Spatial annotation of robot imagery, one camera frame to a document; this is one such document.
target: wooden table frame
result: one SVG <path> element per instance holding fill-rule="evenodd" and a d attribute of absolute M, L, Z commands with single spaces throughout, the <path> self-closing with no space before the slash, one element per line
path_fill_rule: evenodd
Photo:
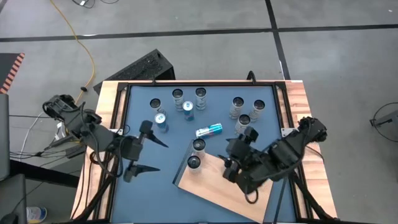
<path fill-rule="evenodd" d="M 155 83 L 152 80 L 129 80 L 129 81 L 105 81 L 99 95 L 96 113 L 102 117 L 102 125 L 107 128 L 119 129 L 124 126 L 126 122 L 125 112 L 128 107 L 128 99 L 130 88 L 129 85 L 158 85 L 158 86 L 172 86 L 172 85 L 261 85 L 264 83 L 275 83 L 277 95 L 275 103 L 280 110 L 278 111 L 281 128 L 297 127 L 299 120 L 304 116 L 311 116 L 310 107 L 305 94 L 305 89 L 302 81 L 281 81 L 281 80 L 157 80 Z M 320 153 L 318 144 L 310 144 L 310 147 Z M 89 155 L 93 150 L 88 148 L 85 154 L 85 184 L 83 186 L 83 196 L 80 203 L 80 192 L 83 178 L 79 181 L 79 186 L 76 191 L 75 203 L 73 210 L 78 206 L 74 217 L 84 210 L 86 204 L 91 201 L 95 193 L 97 193 L 100 183 L 105 179 L 105 174 L 102 172 L 100 166 L 92 166 L 90 170 Z M 323 209 L 331 216 L 336 217 L 336 210 L 331 196 L 326 170 L 322 159 L 311 151 L 306 151 L 303 158 L 302 166 L 297 170 L 300 178 L 305 179 L 304 184 L 307 185 L 308 190 L 323 207 Z M 292 196 L 295 206 L 296 218 L 316 218 L 312 210 L 309 208 L 306 200 L 297 186 L 292 181 L 289 181 L 292 189 Z M 113 193 L 116 185 L 114 181 L 106 190 L 102 197 L 99 206 L 96 207 L 91 214 L 90 219 L 109 219 L 111 216 L 111 209 L 113 205 Z"/>

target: yellow cable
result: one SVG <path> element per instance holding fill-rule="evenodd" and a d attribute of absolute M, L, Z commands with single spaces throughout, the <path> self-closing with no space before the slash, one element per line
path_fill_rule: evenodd
<path fill-rule="evenodd" d="M 86 46 L 84 46 L 79 39 L 77 38 L 77 35 L 75 34 L 75 31 L 73 30 L 72 26 L 70 25 L 69 21 L 67 20 L 67 18 L 63 15 L 63 13 L 61 12 L 61 10 L 55 5 L 55 3 L 53 2 L 53 0 L 50 0 L 51 4 L 54 6 L 54 8 L 60 13 L 60 15 L 63 17 L 63 19 L 65 20 L 65 22 L 67 22 L 70 30 L 72 30 L 73 36 L 75 37 L 76 41 L 86 50 L 88 56 L 90 56 L 90 60 L 91 60 L 91 65 L 92 65 L 92 74 L 90 79 L 87 81 L 85 88 L 87 88 L 87 86 L 91 83 L 91 81 L 94 79 L 95 77 L 95 64 L 94 64 L 94 59 L 91 56 L 90 52 L 88 51 L 88 49 L 86 48 Z M 80 100 L 81 96 L 83 94 L 83 91 L 80 92 L 79 96 L 76 98 L 75 103 L 77 104 L 78 101 Z"/>

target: concrete floor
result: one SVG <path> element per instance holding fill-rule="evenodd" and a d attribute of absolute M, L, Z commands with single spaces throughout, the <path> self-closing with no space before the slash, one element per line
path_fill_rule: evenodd
<path fill-rule="evenodd" d="M 395 0 L 272 0 L 278 27 L 393 24 Z M 85 9 L 55 0 L 76 33 L 119 34 L 170 30 L 262 27 L 271 23 L 262 0 L 96 1 Z M 48 0 L 8 0 L 0 13 L 0 38 L 71 35 Z M 398 214 L 396 143 L 369 125 L 376 110 L 397 101 L 398 29 L 280 33 L 291 79 L 303 80 L 315 117 L 328 128 L 322 144 L 326 172 L 338 216 L 357 222 L 396 223 Z M 153 49 L 174 65 L 178 79 L 237 79 L 253 70 L 257 78 L 283 79 L 272 33 L 84 40 L 96 63 L 98 83 Z M 0 52 L 26 54 L 9 91 L 10 113 L 38 115 L 54 94 L 77 96 L 90 77 L 85 51 L 75 42 L 3 42 Z M 90 91 L 87 108 L 98 100 Z M 385 114 L 398 106 L 381 112 Z M 11 150 L 20 151 L 34 119 L 11 118 Z M 41 119 L 30 133 L 26 152 L 43 149 L 56 123 Z M 398 139 L 395 130 L 381 131 Z M 27 162 L 41 165 L 45 159 Z M 81 167 L 79 158 L 50 164 L 65 172 Z M 28 190 L 35 183 L 28 182 Z M 59 194 L 62 202 L 48 194 Z M 50 209 L 49 222 L 66 221 L 75 190 L 43 185 L 28 205 Z"/>

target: tin can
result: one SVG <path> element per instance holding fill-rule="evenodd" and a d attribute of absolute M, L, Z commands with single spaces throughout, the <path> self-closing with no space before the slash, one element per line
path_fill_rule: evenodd
<path fill-rule="evenodd" d="M 183 111 L 182 104 L 184 103 L 184 97 L 182 90 L 180 89 L 173 90 L 173 100 L 174 100 L 175 109 L 178 112 Z"/>
<path fill-rule="evenodd" d="M 235 134 L 243 134 L 244 130 L 249 126 L 250 124 L 250 117 L 246 114 L 242 114 L 239 116 L 236 125 L 235 125 Z"/>
<path fill-rule="evenodd" d="M 155 115 L 155 123 L 159 128 L 159 131 L 162 133 L 166 133 L 169 130 L 169 125 L 166 121 L 166 115 L 159 113 Z"/>
<path fill-rule="evenodd" d="M 237 119 L 241 114 L 241 110 L 243 108 L 243 99 L 241 97 L 235 97 L 232 100 L 231 109 L 229 110 L 229 117 L 231 119 Z"/>
<path fill-rule="evenodd" d="M 162 103 L 160 102 L 160 99 L 158 98 L 151 99 L 149 105 L 155 111 L 155 113 L 162 113 L 166 115 L 166 111 L 162 108 Z"/>
<path fill-rule="evenodd" d="M 47 217 L 47 209 L 44 207 L 26 207 L 27 222 L 41 223 Z"/>
<path fill-rule="evenodd" d="M 185 101 L 182 108 L 184 110 L 185 119 L 187 121 L 193 121 L 193 119 L 195 119 L 193 116 L 193 103 L 191 101 Z"/>
<path fill-rule="evenodd" d="M 197 156 L 190 156 L 187 164 L 192 174 L 200 173 L 200 158 Z"/>
<path fill-rule="evenodd" d="M 265 107 L 266 104 L 262 100 L 256 100 L 253 103 L 253 110 L 249 113 L 252 123 L 257 121 Z"/>
<path fill-rule="evenodd" d="M 193 155 L 199 158 L 203 158 L 205 156 L 205 148 L 206 142 L 203 139 L 195 139 L 192 143 L 193 146 Z"/>
<path fill-rule="evenodd" d="M 206 108 L 206 90 L 204 88 L 197 88 L 195 94 L 197 96 L 197 109 L 204 110 Z"/>
<path fill-rule="evenodd" d="M 222 132 L 223 132 L 223 126 L 220 123 L 218 123 L 207 126 L 205 128 L 198 129 L 196 131 L 196 135 L 197 138 L 206 139 L 210 136 L 221 134 Z"/>

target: blue table surface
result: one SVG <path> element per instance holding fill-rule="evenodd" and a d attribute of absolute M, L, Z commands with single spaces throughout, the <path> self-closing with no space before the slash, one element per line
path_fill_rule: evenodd
<path fill-rule="evenodd" d="M 183 90 L 184 100 L 195 103 L 195 86 L 133 86 L 127 111 L 126 124 L 131 127 L 129 135 L 138 135 L 141 121 L 154 120 L 155 113 L 149 106 L 153 98 L 162 102 L 167 112 L 169 131 L 160 133 L 154 125 L 154 134 L 169 148 L 151 141 L 144 143 L 138 164 L 157 167 L 158 172 L 140 174 L 131 183 L 118 179 L 114 195 L 111 221 L 113 223 L 195 223 L 195 222 L 252 222 L 252 220 L 229 211 L 219 205 L 197 197 L 176 187 L 172 181 L 184 157 L 188 145 L 195 139 L 195 131 L 211 124 L 221 123 L 223 133 L 206 140 L 205 151 L 216 156 L 226 156 L 225 139 L 235 138 L 236 120 L 228 113 L 235 96 L 244 99 L 243 114 L 248 114 L 255 100 L 263 100 L 265 111 L 257 122 L 252 123 L 258 133 L 257 142 L 251 146 L 264 149 L 272 141 L 280 138 L 280 126 L 274 94 L 270 86 L 208 86 L 206 109 L 194 110 L 195 120 L 186 121 L 182 112 L 175 110 L 172 91 Z M 123 159 L 124 167 L 129 161 Z M 282 180 L 274 182 L 264 217 L 265 222 L 273 222 L 277 201 L 282 188 Z M 279 222 L 294 222 L 294 208 L 290 186 L 286 184 L 279 212 Z"/>

